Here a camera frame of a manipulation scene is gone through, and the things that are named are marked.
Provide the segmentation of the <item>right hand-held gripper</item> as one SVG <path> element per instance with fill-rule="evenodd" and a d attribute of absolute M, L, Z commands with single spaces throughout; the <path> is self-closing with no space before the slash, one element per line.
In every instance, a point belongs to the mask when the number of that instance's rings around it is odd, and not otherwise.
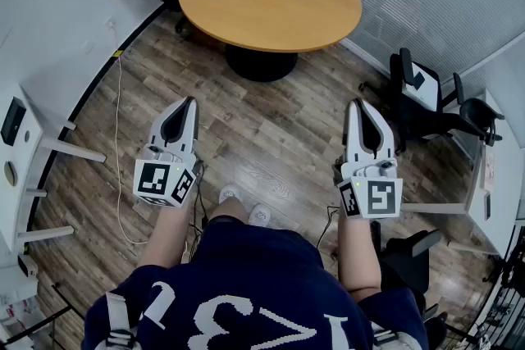
<path fill-rule="evenodd" d="M 394 135 L 384 116 L 369 102 L 352 100 L 345 113 L 343 143 L 347 162 L 341 166 L 342 180 L 337 184 L 343 216 L 398 217 L 403 180 L 397 175 Z"/>

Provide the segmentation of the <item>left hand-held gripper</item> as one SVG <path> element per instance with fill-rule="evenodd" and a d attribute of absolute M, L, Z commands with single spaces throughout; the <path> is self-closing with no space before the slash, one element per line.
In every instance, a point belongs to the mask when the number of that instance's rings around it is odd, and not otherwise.
<path fill-rule="evenodd" d="M 199 133 L 199 105 L 185 97 L 153 122 L 143 156 L 135 161 L 134 195 L 147 204 L 182 208 L 196 181 L 194 141 Z"/>

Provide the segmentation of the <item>person's right forearm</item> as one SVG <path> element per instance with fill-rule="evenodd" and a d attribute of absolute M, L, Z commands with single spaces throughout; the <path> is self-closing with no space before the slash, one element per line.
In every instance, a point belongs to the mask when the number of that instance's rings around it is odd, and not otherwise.
<path fill-rule="evenodd" d="M 355 302 L 381 292 L 381 268 L 372 242 L 370 221 L 338 220 L 338 277 Z"/>

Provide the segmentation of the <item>person's left forearm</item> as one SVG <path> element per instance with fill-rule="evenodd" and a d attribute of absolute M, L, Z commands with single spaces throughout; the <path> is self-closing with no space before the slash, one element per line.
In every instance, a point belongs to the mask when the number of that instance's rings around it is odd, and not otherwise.
<path fill-rule="evenodd" d="M 189 206 L 162 207 L 138 267 L 171 268 L 181 263 L 189 229 Z"/>

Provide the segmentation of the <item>black office chair holding paper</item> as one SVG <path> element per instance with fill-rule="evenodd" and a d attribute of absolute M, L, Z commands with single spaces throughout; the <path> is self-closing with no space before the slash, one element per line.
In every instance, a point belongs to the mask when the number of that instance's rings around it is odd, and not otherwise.
<path fill-rule="evenodd" d="M 403 64 L 416 63 L 432 75 L 439 84 L 437 111 L 429 111 L 402 94 Z M 454 89 L 444 96 L 439 75 L 432 69 L 412 59 L 408 48 L 401 48 L 390 56 L 390 80 L 385 89 L 377 89 L 369 82 L 362 82 L 358 89 L 366 89 L 386 103 L 386 118 L 395 123 L 399 135 L 397 154 L 406 150 L 409 139 L 425 139 L 433 135 L 450 137 L 451 130 L 458 130 L 479 138 L 485 145 L 493 146 L 502 137 L 495 132 L 495 121 L 504 120 L 503 114 L 479 98 L 464 97 L 463 83 L 453 73 Z"/>

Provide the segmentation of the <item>white paper with black mark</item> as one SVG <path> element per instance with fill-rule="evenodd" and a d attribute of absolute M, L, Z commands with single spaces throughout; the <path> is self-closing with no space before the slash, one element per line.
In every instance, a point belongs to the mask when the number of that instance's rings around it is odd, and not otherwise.
<path fill-rule="evenodd" d="M 403 64 L 402 94 L 429 111 L 437 111 L 438 81 L 414 62 Z"/>

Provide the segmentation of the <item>person's left white shoe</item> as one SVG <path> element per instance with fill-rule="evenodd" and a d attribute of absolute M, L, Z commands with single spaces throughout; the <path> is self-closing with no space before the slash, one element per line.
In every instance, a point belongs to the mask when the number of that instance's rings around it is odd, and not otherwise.
<path fill-rule="evenodd" d="M 218 202 L 222 204 L 225 200 L 229 198 L 235 198 L 240 202 L 243 201 L 241 192 L 233 184 L 228 184 L 221 189 Z"/>

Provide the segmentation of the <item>person's white shoe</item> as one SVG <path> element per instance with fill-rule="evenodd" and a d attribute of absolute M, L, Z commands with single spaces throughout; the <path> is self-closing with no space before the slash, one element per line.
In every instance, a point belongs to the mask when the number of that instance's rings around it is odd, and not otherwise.
<path fill-rule="evenodd" d="M 257 227 L 267 227 L 271 219 L 270 209 L 259 203 L 255 205 L 249 214 L 248 224 Z"/>
<path fill-rule="evenodd" d="M 221 189 L 218 202 L 222 204 L 225 200 L 229 198 L 235 198 L 240 202 L 243 201 L 241 192 L 233 184 L 228 184 Z"/>

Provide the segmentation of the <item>person's bare leg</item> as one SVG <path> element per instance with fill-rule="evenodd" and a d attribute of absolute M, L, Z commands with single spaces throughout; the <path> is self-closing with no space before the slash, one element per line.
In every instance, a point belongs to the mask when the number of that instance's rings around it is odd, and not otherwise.
<path fill-rule="evenodd" d="M 210 215 L 210 220 L 218 217 L 234 218 L 244 224 L 247 224 L 249 220 L 249 214 L 244 208 L 243 203 L 236 197 L 228 197 L 216 206 Z"/>

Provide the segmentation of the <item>black round table base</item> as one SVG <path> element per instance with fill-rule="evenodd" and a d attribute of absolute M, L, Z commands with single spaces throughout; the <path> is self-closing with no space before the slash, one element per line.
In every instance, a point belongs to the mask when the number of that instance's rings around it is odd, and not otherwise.
<path fill-rule="evenodd" d="M 239 76 L 269 83 L 287 76 L 296 66 L 297 52 L 262 52 L 227 44 L 225 57 L 229 67 Z"/>

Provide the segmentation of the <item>person's right white shoe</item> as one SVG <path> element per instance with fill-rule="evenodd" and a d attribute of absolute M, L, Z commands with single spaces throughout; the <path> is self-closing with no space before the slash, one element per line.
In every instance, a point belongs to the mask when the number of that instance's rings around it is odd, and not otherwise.
<path fill-rule="evenodd" d="M 259 203 L 255 205 L 249 214 L 248 224 L 257 227 L 267 227 L 271 219 L 270 209 Z"/>

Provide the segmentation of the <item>white desk with clutter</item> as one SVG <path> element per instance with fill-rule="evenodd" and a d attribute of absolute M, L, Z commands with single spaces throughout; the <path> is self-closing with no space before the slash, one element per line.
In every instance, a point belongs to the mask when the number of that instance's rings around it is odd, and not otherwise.
<path fill-rule="evenodd" d="M 466 216 L 491 245 L 489 253 L 505 257 L 518 213 L 524 156 L 507 120 L 496 120 L 495 132 L 502 137 L 500 141 L 477 148 L 464 202 L 404 203 L 401 210 Z"/>

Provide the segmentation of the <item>black mesh office chair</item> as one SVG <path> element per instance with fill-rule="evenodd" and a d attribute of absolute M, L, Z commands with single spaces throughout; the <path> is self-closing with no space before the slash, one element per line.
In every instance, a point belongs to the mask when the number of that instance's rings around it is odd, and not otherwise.
<path fill-rule="evenodd" d="M 381 224 L 371 223 L 372 242 L 381 267 L 383 289 L 407 287 L 411 290 L 427 330 L 429 350 L 438 350 L 446 338 L 445 312 L 437 315 L 439 306 L 427 305 L 425 293 L 430 282 L 429 250 L 441 240 L 439 230 L 422 230 L 406 239 L 389 239 L 381 246 Z"/>

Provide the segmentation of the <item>black box on desk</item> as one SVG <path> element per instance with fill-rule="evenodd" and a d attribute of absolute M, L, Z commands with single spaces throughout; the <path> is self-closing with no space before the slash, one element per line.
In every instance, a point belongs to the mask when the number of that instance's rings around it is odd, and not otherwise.
<path fill-rule="evenodd" d="M 20 98 L 14 97 L 11 100 L 7 114 L 0 128 L 0 136 L 7 146 L 13 146 L 16 141 L 21 123 L 24 120 L 26 107 Z"/>

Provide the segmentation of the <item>white desk with slanted legs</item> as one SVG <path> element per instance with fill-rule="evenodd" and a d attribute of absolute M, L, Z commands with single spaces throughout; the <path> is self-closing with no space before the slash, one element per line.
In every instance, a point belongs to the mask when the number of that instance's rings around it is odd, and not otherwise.
<path fill-rule="evenodd" d="M 0 128 L 14 97 L 20 98 L 25 104 L 24 120 L 12 147 L 7 146 L 0 136 L 0 236 L 11 252 L 25 243 L 74 233 L 70 225 L 30 232 L 23 231 L 19 226 L 24 200 L 47 195 L 42 189 L 32 189 L 29 183 L 31 166 L 40 148 L 90 161 L 106 161 L 106 156 L 100 152 L 75 146 L 48 134 L 39 114 L 18 84 L 0 89 Z"/>

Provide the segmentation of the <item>person's navy printed shirt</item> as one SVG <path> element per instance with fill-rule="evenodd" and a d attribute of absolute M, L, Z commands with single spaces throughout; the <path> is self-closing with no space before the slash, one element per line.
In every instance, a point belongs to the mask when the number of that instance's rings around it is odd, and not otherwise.
<path fill-rule="evenodd" d="M 82 350 L 376 350 L 377 332 L 404 350 L 429 350 L 412 292 L 355 302 L 295 232 L 208 223 L 191 262 L 141 266 L 120 284 L 130 343 L 110 326 L 106 298 L 87 312 Z"/>

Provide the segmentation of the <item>black metal rack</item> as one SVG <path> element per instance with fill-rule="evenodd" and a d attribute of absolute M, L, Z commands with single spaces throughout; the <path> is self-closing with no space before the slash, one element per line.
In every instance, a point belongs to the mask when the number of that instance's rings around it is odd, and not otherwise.
<path fill-rule="evenodd" d="M 493 350 L 525 350 L 525 225 L 514 230 L 507 259 L 471 331 Z"/>

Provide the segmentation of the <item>black metal stand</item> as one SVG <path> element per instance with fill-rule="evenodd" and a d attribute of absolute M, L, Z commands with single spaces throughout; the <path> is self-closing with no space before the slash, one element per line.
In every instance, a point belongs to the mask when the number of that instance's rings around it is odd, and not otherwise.
<path fill-rule="evenodd" d="M 36 297 L 0 306 L 0 350 L 65 350 L 57 341 L 56 323 L 68 312 L 84 320 L 84 315 L 61 291 L 61 283 L 52 285 L 65 306 L 50 316 L 40 310 Z"/>

